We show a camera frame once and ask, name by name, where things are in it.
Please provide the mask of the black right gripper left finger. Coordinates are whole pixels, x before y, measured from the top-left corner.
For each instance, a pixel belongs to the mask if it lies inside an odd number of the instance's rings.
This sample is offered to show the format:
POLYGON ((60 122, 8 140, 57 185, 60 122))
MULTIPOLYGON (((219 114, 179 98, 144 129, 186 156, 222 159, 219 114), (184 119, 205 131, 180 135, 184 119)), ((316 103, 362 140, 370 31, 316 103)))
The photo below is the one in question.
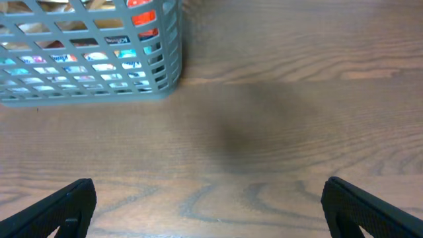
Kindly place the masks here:
POLYGON ((93 180, 80 178, 1 221, 1 236, 85 238, 95 207, 93 180))

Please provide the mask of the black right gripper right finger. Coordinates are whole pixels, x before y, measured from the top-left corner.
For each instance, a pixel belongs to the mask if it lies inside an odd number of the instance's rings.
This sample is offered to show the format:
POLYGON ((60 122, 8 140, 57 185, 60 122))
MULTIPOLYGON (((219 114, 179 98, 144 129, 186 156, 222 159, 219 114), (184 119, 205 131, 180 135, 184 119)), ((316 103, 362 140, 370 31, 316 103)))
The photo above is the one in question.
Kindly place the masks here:
POLYGON ((335 238, 422 238, 422 220, 339 178, 330 177, 321 197, 330 235, 335 238))

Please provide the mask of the orange noodle pack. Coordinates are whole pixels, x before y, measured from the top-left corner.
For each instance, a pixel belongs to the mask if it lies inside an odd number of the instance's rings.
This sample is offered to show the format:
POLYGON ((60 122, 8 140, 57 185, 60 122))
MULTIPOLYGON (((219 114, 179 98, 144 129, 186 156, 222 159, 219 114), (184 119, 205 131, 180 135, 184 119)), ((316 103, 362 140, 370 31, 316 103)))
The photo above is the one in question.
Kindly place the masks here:
MULTIPOLYGON (((131 8, 131 7, 136 7, 139 5, 144 5, 146 3, 151 2, 151 0, 127 0, 126 1, 126 5, 131 8)), ((151 21, 156 19, 156 14, 154 10, 150 10, 147 12, 144 12, 140 15, 136 15, 134 17, 132 17, 132 22, 135 26, 139 26, 139 25, 144 25, 147 23, 150 23, 151 21)), ((152 28, 150 30, 146 30, 145 32, 141 32, 138 34, 138 38, 141 41, 144 40, 148 40, 150 38, 155 37, 156 35, 158 35, 159 31, 157 28, 152 28)))

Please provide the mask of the beige mushroom pouch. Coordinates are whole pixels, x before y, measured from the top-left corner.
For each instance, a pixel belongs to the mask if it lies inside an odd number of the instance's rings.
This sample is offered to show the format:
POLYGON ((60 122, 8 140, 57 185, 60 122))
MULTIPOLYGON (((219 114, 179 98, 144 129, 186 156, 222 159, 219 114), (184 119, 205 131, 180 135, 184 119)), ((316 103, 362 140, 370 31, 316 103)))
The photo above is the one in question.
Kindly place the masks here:
POLYGON ((63 48, 68 38, 74 45, 95 45, 95 31, 122 29, 124 23, 115 1, 2 1, 1 48, 27 51, 63 48))

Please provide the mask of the blue white snack bag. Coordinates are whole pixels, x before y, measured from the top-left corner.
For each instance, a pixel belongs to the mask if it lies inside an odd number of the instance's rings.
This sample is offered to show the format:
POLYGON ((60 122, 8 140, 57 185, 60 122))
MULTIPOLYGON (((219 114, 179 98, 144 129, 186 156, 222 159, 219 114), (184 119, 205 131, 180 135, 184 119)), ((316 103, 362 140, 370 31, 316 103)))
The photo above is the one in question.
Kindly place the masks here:
POLYGON ((1 102, 134 96, 154 91, 142 58, 128 36, 95 37, 95 45, 8 51, 1 48, 1 102))

